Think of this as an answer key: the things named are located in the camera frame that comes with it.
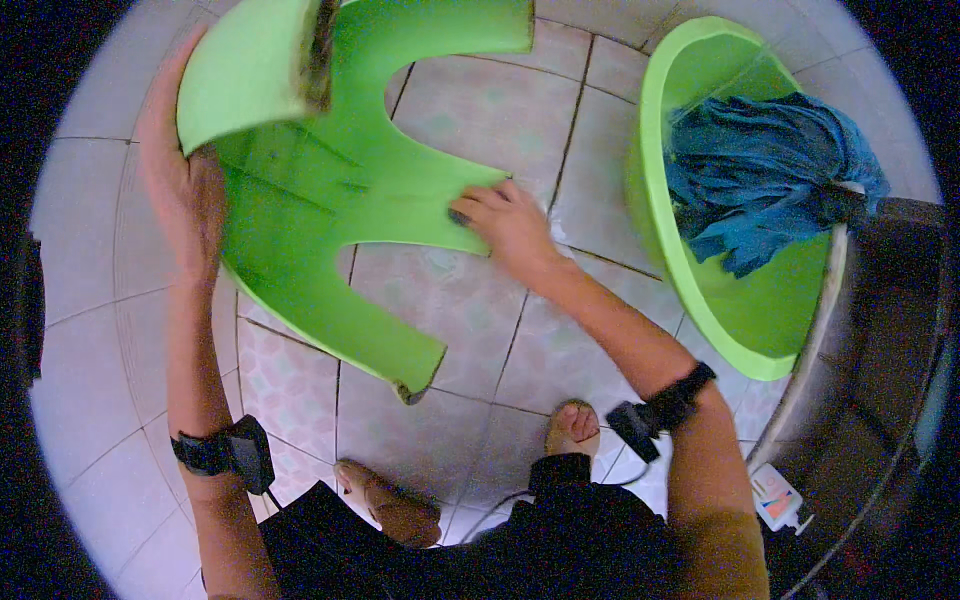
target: toe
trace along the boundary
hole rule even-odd
[[[597,422],[597,414],[593,411],[589,411],[589,417],[587,417],[586,425],[586,437],[592,438],[596,434],[600,433],[600,423]]]
[[[585,435],[585,425],[587,424],[587,417],[589,417],[589,415],[590,409],[586,406],[581,406],[577,411],[577,419],[570,428],[570,433],[573,435],[574,442],[582,442],[587,437]]]
[[[557,424],[560,426],[563,431],[570,431],[573,428],[573,423],[577,420],[579,411],[577,407],[573,404],[567,404],[560,414],[557,416]]]
[[[344,493],[350,493],[353,491],[352,486],[350,485],[350,480],[347,479],[347,475],[344,473],[342,467],[337,467],[333,470],[333,478],[337,480],[337,483],[344,489]]]

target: left hand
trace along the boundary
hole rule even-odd
[[[212,289],[227,212],[224,172],[209,145],[185,158],[177,135],[180,80],[204,33],[205,25],[195,27],[160,67],[137,131],[147,195],[180,269],[176,281],[209,284]]]

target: foot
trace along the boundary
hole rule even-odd
[[[546,455],[582,452],[593,460],[600,447],[600,424],[593,407],[582,400],[568,400],[550,418]]]
[[[343,487],[344,495],[380,523],[391,540],[412,548],[427,548],[440,539],[437,508],[402,497],[385,479],[351,460],[337,461],[333,476]]]

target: green plastic basin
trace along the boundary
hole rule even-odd
[[[801,90],[750,30],[719,17],[687,21],[657,47],[643,79],[627,166],[627,204],[647,251],[687,314],[740,372],[770,381],[790,373],[823,282],[829,234],[796,243],[741,279],[723,255],[698,263],[674,220],[663,168],[667,116],[707,97],[766,100]]]

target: person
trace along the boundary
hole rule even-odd
[[[204,438],[232,424],[216,368],[211,298],[225,220],[215,153],[184,158],[175,112],[180,78],[204,29],[158,72],[138,124],[144,179],[176,256],[169,290],[169,433]],[[667,332],[560,255],[545,217],[511,181],[469,187],[457,219],[491,258],[572,317],[642,398],[697,365]],[[597,416],[579,401],[550,420],[547,456],[531,469],[533,502],[477,542],[422,549],[435,515],[355,463],[338,463],[345,491],[382,520],[381,533],[318,483],[259,526],[235,474],[180,472],[196,519],[207,593],[223,598],[766,598],[762,539],[730,409],[709,382],[672,432],[668,519],[628,491],[589,481]]]

